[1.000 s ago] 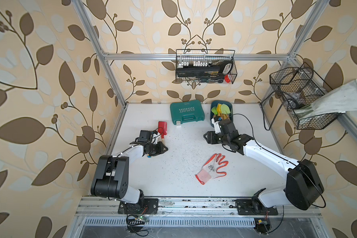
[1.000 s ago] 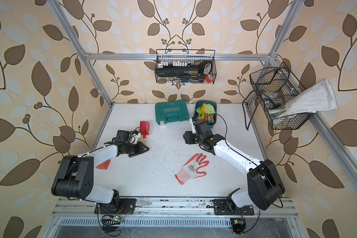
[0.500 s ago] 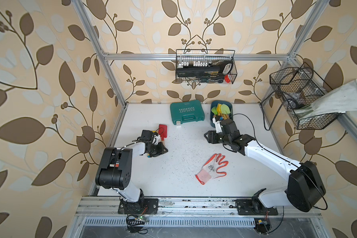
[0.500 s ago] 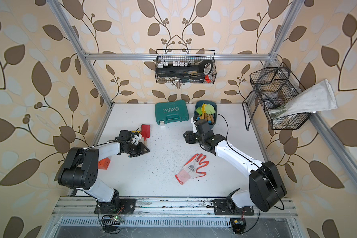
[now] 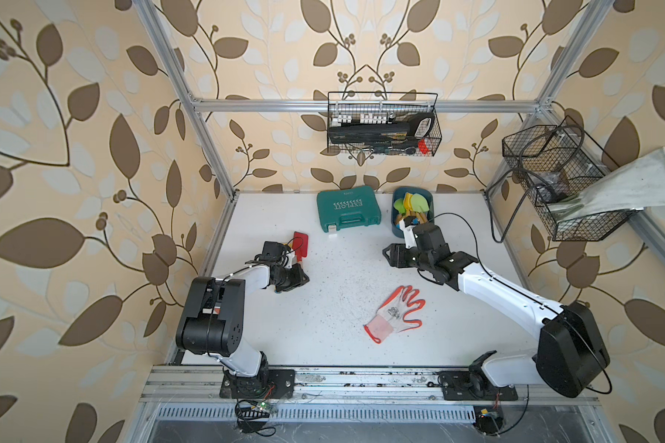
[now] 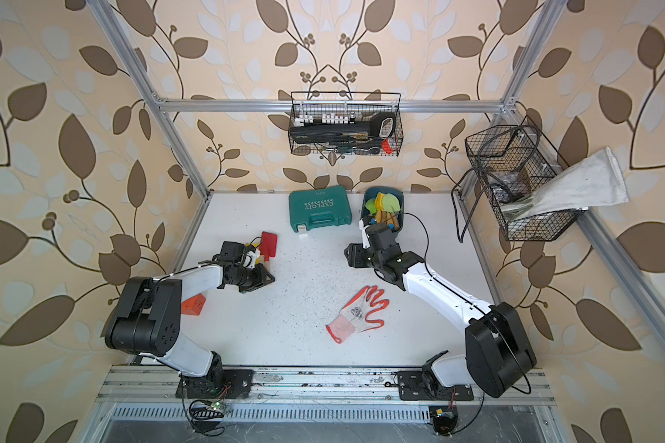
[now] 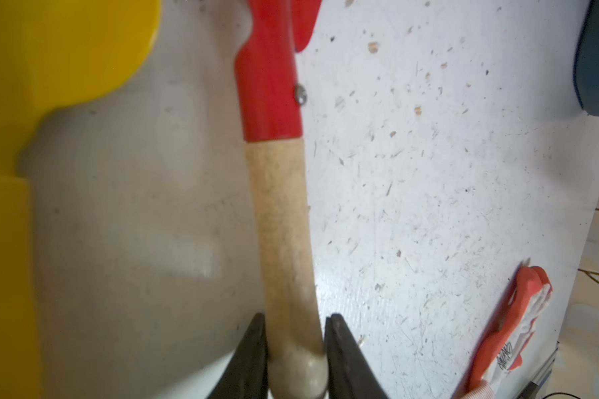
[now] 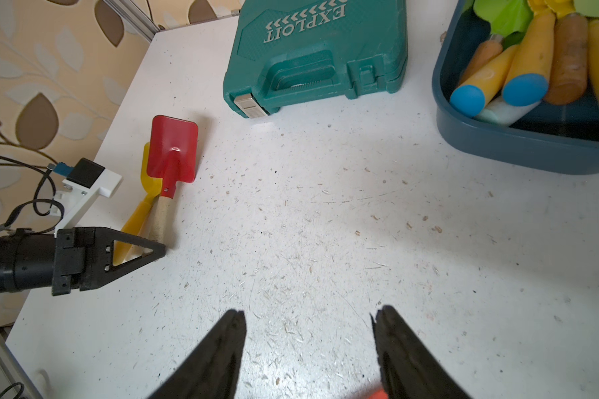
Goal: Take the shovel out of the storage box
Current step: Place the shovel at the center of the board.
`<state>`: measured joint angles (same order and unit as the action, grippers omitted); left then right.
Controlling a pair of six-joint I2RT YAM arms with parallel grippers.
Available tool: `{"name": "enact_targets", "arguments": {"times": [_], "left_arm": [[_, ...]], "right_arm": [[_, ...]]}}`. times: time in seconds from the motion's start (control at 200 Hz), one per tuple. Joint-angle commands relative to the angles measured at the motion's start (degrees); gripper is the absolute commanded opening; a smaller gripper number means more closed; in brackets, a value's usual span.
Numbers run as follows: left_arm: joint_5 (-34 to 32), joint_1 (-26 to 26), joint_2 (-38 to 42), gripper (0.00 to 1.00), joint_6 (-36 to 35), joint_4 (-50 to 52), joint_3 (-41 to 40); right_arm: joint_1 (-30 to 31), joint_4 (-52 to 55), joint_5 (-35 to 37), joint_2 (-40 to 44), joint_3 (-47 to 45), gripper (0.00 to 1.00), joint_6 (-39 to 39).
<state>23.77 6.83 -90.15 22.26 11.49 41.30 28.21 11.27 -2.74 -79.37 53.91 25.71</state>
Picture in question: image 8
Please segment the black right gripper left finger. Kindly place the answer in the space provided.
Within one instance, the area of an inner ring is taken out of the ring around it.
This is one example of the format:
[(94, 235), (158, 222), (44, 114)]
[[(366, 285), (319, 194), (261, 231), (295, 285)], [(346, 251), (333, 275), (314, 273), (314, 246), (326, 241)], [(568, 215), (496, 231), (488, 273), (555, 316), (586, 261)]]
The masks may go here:
[(230, 309), (152, 398), (233, 398), (246, 343), (246, 316)]

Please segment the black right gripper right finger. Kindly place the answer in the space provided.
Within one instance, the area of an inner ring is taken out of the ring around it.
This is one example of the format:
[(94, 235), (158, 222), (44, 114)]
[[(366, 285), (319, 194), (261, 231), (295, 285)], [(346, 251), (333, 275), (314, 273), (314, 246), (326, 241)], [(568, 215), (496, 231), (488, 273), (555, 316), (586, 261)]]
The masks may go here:
[(372, 320), (382, 387), (389, 398), (468, 398), (397, 310)]

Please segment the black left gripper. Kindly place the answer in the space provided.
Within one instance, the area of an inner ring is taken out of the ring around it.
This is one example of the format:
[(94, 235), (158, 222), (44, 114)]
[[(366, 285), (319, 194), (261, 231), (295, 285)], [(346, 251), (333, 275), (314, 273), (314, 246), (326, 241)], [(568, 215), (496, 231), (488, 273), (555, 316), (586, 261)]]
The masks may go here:
[(52, 295), (100, 289), (166, 255), (166, 246), (104, 227), (60, 229)]

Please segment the yellow shovel blue-tipped handle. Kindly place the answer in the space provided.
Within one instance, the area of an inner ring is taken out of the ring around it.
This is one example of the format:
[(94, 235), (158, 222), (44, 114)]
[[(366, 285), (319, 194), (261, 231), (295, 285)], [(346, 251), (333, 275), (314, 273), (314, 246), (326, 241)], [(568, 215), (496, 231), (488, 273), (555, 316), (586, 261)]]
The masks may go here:
[[(150, 142), (143, 147), (143, 155), (141, 162), (141, 185), (146, 192), (144, 199), (140, 201), (133, 214), (129, 217), (126, 224), (121, 229), (122, 233), (138, 235), (146, 224), (146, 221), (151, 213), (151, 209), (156, 198), (161, 193), (162, 180), (148, 176), (146, 168), (150, 153)], [(116, 241), (113, 250), (113, 265), (118, 266), (123, 264), (126, 256), (131, 250), (131, 244), (127, 242)]]

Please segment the red shovel wooden handle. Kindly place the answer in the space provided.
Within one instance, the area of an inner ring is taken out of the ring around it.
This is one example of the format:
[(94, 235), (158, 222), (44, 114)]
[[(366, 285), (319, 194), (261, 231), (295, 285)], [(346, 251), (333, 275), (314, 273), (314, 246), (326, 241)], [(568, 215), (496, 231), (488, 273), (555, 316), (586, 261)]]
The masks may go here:
[(176, 185), (196, 179), (199, 127), (192, 121), (158, 115), (152, 120), (146, 173), (161, 180), (149, 239), (169, 244), (172, 231), (171, 206)]

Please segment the yellow shovel wooden handle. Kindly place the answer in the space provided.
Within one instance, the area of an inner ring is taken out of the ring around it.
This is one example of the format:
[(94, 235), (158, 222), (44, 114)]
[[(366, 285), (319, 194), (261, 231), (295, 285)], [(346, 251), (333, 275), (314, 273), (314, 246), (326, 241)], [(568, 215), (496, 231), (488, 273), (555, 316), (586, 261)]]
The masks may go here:
[(578, 14), (557, 20), (549, 88), (544, 101), (564, 106), (577, 101), (587, 90), (587, 19)]

